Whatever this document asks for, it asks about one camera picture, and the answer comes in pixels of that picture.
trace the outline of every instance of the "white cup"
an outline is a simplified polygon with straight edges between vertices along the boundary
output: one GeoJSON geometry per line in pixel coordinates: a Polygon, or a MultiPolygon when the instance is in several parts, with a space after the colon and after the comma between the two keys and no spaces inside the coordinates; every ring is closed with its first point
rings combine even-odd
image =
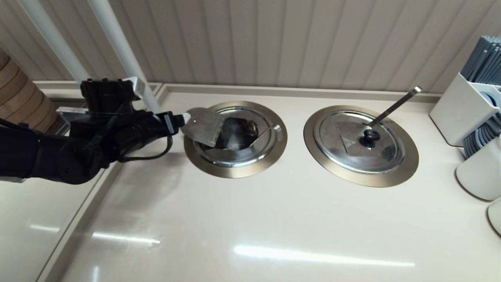
{"type": "Polygon", "coordinates": [[[473,195],[495,200],[501,197],[501,137],[496,137],[456,169],[461,185],[473,195]]]}
{"type": "Polygon", "coordinates": [[[501,200],[495,201],[487,208],[487,215],[494,229],[501,235],[501,200]]]}

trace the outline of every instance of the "round metal rim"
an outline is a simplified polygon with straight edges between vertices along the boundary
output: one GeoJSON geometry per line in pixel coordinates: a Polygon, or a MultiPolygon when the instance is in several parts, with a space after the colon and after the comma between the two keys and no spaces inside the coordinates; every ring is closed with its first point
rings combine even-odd
{"type": "Polygon", "coordinates": [[[184,137],[184,150],[190,161],[200,170],[217,177],[222,178],[242,178],[260,173],[267,168],[271,167],[279,158],[285,150],[287,145],[287,129],[284,122],[280,117],[268,109],[267,107],[247,101],[231,101],[224,102],[210,107],[211,110],[221,110],[229,107],[248,107],[253,108],[268,117],[273,124],[278,124],[282,129],[283,139],[282,141],[276,142],[271,151],[261,160],[244,167],[238,168],[225,168],[215,166],[208,161],[206,161],[202,156],[197,154],[195,146],[193,145],[193,140],[187,136],[184,137]]]}
{"type": "Polygon", "coordinates": [[[417,147],[409,134],[407,134],[403,128],[389,118],[384,119],[384,124],[392,128],[398,134],[405,148],[404,160],[395,170],[384,174],[362,174],[344,168],[325,156],[315,142],[313,130],[315,123],[320,117],[337,111],[358,111],[369,114],[374,118],[379,115],[374,111],[362,107],[340,105],[323,108],[310,116],[303,131],[306,147],[310,151],[313,158],[326,170],[350,182],[369,187],[395,186],[404,183],[411,178],[412,175],[414,175],[419,164],[419,153],[417,151],[417,147]]]}

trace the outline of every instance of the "black knob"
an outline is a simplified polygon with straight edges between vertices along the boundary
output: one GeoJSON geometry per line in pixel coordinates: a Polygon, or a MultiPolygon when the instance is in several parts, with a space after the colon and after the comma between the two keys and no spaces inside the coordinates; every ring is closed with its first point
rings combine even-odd
{"type": "Polygon", "coordinates": [[[381,138],[381,135],[375,130],[366,129],[364,130],[364,139],[366,141],[378,141],[381,138]]]}

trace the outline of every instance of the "white pole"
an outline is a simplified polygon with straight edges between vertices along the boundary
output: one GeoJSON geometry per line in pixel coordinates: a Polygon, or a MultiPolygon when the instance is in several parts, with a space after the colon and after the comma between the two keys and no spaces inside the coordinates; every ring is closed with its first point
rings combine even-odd
{"type": "Polygon", "coordinates": [[[146,80],[146,77],[141,70],[141,66],[139,66],[139,63],[134,56],[134,52],[132,52],[132,48],[130,48],[129,42],[127,41],[127,38],[118,23],[117,17],[113,12],[110,3],[108,0],[88,0],[88,2],[92,11],[94,11],[101,28],[108,37],[111,46],[113,46],[113,50],[115,50],[115,53],[122,63],[127,75],[137,76],[145,83],[145,93],[142,97],[144,104],[153,113],[160,113],[160,105],[153,96],[151,88],[148,86],[148,81],[146,80]]]}
{"type": "Polygon", "coordinates": [[[56,28],[56,25],[54,25],[54,22],[52,22],[40,4],[40,0],[18,0],[18,2],[35,24],[40,34],[42,34],[45,41],[47,41],[63,65],[75,78],[77,85],[80,86],[82,81],[90,78],[84,66],[82,66],[75,53],[73,53],[68,43],[66,43],[56,28]]]}

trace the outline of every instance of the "white container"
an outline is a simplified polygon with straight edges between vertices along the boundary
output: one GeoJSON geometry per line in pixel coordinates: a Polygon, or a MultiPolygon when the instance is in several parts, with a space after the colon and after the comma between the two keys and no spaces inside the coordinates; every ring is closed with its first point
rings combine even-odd
{"type": "Polygon", "coordinates": [[[473,195],[495,200],[501,197],[501,137],[460,164],[456,176],[461,185],[473,195]]]}
{"type": "Polygon", "coordinates": [[[501,235],[501,200],[495,201],[487,208],[487,216],[491,225],[501,235]]]}
{"type": "Polygon", "coordinates": [[[495,86],[471,83],[458,73],[431,110],[431,119],[450,145],[462,147],[463,139],[499,110],[487,102],[479,91],[500,96],[495,86]]]}

